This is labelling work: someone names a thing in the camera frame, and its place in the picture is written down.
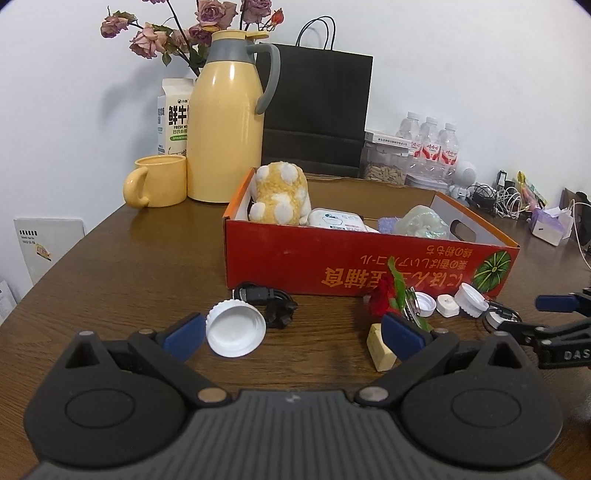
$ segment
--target red rose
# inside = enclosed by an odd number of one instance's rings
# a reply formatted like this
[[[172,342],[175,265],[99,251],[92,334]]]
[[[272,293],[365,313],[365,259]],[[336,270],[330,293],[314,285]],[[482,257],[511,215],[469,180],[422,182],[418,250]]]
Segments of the red rose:
[[[275,10],[275,12],[271,15],[269,19],[269,25],[273,27],[283,23],[285,20],[285,16],[283,15],[283,10],[280,8],[279,10]]]
[[[369,297],[368,309],[372,315],[382,317],[386,312],[397,312],[390,306],[390,299],[396,298],[394,277],[386,273],[379,279],[378,286],[372,291]]]

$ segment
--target bag handle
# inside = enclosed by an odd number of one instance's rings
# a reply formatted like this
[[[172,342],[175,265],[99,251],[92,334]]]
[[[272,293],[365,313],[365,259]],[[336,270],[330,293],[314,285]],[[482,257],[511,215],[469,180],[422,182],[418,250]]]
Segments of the bag handle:
[[[302,27],[302,29],[300,30],[300,34],[297,36],[297,40],[295,41],[295,46],[299,47],[300,46],[300,41],[302,38],[302,35],[304,34],[304,32],[316,21],[320,21],[324,24],[324,26],[326,27],[326,41],[324,42],[324,47],[323,50],[326,50],[326,46],[328,45],[329,42],[329,36],[330,36],[330,30],[329,30],[329,25],[328,23],[326,23],[325,20],[323,20],[323,18],[328,18],[331,20],[332,24],[333,24],[333,37],[332,40],[330,42],[330,49],[332,50],[333,47],[335,46],[335,35],[336,35],[336,23],[335,23],[335,19],[332,18],[329,15],[322,15],[321,17],[315,18],[313,20],[310,20],[306,25],[304,25]]]
[[[275,89],[279,82],[279,72],[281,71],[281,56],[279,54],[279,48],[272,43],[256,43],[254,45],[249,45],[246,47],[246,51],[249,54],[265,52],[271,55],[271,71],[269,72],[267,88],[256,102],[255,107],[255,113],[261,115],[265,113],[265,110],[267,110],[269,103],[271,103],[271,100],[273,99],[273,95],[275,95]]]

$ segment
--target white bottle cap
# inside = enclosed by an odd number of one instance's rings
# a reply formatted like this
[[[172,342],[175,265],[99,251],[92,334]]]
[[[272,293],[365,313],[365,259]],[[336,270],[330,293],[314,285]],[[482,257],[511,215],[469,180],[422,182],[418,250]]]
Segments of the white bottle cap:
[[[207,342],[214,352],[228,358],[252,352],[266,331],[261,312],[242,300],[224,300],[207,315]]]
[[[416,292],[415,295],[417,296],[418,309],[420,310],[421,317],[427,318],[433,315],[436,307],[435,299],[422,291]]]
[[[482,294],[467,283],[460,285],[455,296],[456,303],[468,315],[478,318],[482,312],[488,310],[489,304]]]
[[[488,324],[495,330],[497,330],[503,322],[517,322],[517,318],[515,316],[512,316],[510,319],[504,319],[496,312],[486,312],[485,318]]]
[[[445,318],[455,317],[460,314],[460,306],[451,295],[439,295],[437,297],[437,311]]]

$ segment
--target blue gripper pad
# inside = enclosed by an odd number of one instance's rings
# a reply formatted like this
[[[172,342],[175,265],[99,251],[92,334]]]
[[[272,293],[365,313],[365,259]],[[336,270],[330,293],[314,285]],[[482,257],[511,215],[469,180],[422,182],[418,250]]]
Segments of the blue gripper pad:
[[[388,313],[382,317],[382,340],[403,362],[427,346],[424,336],[406,319]]]
[[[539,312],[570,313],[579,308],[579,300],[574,295],[540,295],[535,300]]]
[[[205,340],[205,318],[198,313],[179,329],[168,335],[162,349],[179,362],[186,362]]]

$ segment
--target watermelon print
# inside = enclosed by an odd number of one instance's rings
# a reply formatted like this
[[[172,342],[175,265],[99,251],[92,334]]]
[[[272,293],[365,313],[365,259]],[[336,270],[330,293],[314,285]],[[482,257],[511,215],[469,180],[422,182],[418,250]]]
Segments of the watermelon print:
[[[494,290],[503,281],[511,267],[511,256],[505,250],[499,250],[484,260],[474,273],[472,286],[480,293]]]

